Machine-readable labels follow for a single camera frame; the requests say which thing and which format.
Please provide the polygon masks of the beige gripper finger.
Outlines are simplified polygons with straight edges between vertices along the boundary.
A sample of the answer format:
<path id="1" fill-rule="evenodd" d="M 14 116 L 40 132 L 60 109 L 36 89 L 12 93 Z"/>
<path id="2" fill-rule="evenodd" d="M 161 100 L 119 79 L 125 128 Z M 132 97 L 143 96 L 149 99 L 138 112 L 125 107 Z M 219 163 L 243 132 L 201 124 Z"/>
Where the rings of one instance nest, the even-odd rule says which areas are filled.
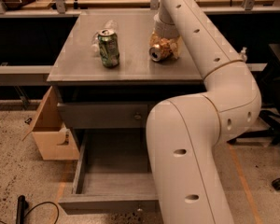
<path id="1" fill-rule="evenodd" d="M 169 40 L 169 48 L 171 54 L 175 59 L 179 58 L 179 48 L 180 48 L 180 37 L 176 37 Z"/>
<path id="2" fill-rule="evenodd" d="M 149 40 L 149 48 L 152 50 L 160 51 L 160 38 L 156 33 L 152 33 Z"/>

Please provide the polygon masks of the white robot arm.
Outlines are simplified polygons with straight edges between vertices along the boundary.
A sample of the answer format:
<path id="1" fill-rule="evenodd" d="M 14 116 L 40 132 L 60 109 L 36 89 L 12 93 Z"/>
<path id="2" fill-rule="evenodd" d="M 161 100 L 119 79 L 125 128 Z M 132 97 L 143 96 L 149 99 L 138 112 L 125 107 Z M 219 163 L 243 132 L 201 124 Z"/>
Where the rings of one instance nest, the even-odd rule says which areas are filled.
<path id="1" fill-rule="evenodd" d="M 247 65 L 195 0 L 160 0 L 206 90 L 155 105 L 147 118 L 147 152 L 164 224 L 233 224 L 212 149 L 244 133 L 261 97 Z"/>

